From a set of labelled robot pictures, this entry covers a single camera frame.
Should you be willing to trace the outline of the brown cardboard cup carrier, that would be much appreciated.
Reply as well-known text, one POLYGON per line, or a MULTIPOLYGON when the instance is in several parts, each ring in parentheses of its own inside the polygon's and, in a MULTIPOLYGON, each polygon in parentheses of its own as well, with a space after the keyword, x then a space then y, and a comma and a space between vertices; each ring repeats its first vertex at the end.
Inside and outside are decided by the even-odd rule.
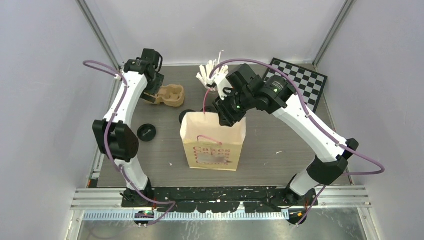
POLYGON ((165 104, 169 107, 180 107, 185 101, 185 89, 182 85, 169 84, 162 86, 156 95, 141 95, 141 99, 152 105, 165 104))

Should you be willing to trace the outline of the pink paper gift bag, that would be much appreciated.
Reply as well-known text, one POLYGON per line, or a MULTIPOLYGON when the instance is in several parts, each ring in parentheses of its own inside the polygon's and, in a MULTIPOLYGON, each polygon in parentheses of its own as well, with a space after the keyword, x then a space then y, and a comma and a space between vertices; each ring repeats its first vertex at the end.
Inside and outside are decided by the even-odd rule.
MULTIPOLYGON (((218 93, 204 90, 202 107, 212 106, 218 93)), ((236 171, 246 138, 246 118, 234 126, 221 126, 213 112, 187 111, 180 114, 180 137, 191 169, 236 171)))

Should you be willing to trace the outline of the black plastic cup lid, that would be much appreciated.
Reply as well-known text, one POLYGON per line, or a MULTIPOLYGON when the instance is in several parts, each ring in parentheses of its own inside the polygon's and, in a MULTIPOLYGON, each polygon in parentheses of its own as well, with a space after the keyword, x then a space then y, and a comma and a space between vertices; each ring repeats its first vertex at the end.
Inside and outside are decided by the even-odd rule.
POLYGON ((205 113, 217 113, 217 110, 215 107, 211 106, 211 105, 207 105, 205 107, 203 107, 200 112, 205 112, 205 113))

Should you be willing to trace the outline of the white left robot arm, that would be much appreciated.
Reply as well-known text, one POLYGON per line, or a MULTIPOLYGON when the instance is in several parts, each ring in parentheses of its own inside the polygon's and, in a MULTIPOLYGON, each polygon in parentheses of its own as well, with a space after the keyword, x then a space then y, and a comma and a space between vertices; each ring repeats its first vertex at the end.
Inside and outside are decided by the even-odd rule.
POLYGON ((102 120, 92 124, 100 152, 107 156, 117 172, 122 174, 126 189, 122 193, 123 207, 148 207, 154 199, 150 179, 142 170, 137 154, 139 139, 132 131, 132 119, 140 99, 155 102, 163 84, 160 74, 163 57, 154 49, 145 48, 140 57, 129 59, 122 70, 94 60, 83 65, 114 77, 121 85, 110 109, 102 120))

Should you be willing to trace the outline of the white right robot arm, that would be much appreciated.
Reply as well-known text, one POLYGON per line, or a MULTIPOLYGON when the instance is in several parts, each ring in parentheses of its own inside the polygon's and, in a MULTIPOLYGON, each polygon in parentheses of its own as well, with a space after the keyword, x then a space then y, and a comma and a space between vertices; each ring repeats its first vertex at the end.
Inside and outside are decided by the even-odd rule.
POLYGON ((332 131, 305 105, 303 96, 289 80, 272 76, 263 80, 247 64, 229 73, 210 73, 211 87, 219 96, 214 100, 221 126, 232 127, 247 111, 256 109, 273 115, 297 133, 314 151, 313 162, 296 174, 283 192, 290 205, 299 205, 318 185, 331 185, 346 171, 350 150, 359 143, 332 131))

